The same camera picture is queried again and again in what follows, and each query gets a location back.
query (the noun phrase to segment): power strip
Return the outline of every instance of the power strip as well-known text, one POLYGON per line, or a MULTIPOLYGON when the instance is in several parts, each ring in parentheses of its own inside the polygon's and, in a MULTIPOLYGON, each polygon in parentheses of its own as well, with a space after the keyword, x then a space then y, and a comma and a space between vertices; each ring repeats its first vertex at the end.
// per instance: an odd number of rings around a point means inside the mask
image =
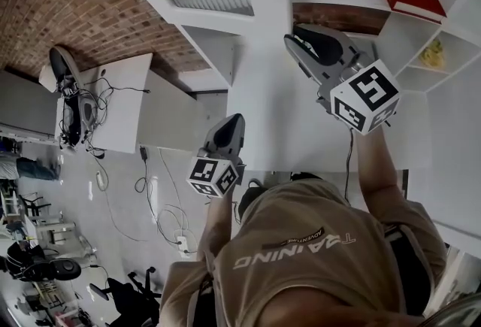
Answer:
POLYGON ((189 246, 187 245, 187 238, 185 236, 177 236, 177 241, 180 243, 177 246, 179 247, 179 253, 180 256, 183 259, 188 259, 189 253, 186 253, 186 251, 189 251, 189 246))

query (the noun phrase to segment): white cube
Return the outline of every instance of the white cube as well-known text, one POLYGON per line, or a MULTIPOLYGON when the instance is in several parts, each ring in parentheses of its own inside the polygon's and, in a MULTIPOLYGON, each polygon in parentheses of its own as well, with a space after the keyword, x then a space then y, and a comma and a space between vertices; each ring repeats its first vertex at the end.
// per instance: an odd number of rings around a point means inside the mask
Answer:
POLYGON ((401 88, 378 59, 331 90, 331 112, 366 135, 395 113, 401 88))
POLYGON ((222 198, 239 178, 230 160, 193 157, 187 183, 201 195, 222 198))

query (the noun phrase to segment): brick wall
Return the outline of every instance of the brick wall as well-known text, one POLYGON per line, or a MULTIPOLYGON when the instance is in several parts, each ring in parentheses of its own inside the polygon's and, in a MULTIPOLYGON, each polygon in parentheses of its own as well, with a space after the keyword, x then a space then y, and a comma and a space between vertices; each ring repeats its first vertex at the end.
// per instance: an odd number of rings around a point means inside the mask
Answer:
POLYGON ((151 52, 158 71, 209 68, 145 0, 0 0, 0 68, 38 76, 54 44, 82 70, 151 52))
POLYGON ((334 4, 293 4, 295 23, 313 23, 344 32, 378 35, 390 12, 359 6, 334 4))

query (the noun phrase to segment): beige t-shirt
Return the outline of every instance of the beige t-shirt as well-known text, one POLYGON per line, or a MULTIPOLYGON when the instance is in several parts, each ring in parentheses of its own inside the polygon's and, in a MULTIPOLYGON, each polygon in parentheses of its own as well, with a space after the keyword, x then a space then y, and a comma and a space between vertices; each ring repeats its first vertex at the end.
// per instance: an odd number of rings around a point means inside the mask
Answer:
MULTIPOLYGON (((405 201, 383 214, 380 223, 349 207, 324 180, 269 189, 247 208, 239 233, 214 261, 228 325, 254 325, 269 300, 294 286, 322 290, 352 306, 404 312, 397 263, 384 237, 383 225, 390 224, 413 231, 439 278, 446 249, 422 208, 405 201)), ((190 297, 206 273, 203 262, 171 266, 162 325, 186 325, 190 297)))

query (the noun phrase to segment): blue jeans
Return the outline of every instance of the blue jeans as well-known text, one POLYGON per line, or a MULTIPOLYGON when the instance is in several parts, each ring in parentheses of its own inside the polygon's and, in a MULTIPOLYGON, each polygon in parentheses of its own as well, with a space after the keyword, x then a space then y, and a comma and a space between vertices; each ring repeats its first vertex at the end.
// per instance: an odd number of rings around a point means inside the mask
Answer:
POLYGON ((30 177, 39 180, 58 180, 59 176, 51 168, 45 168, 40 163, 20 157, 17 159, 17 171, 20 177, 30 177))

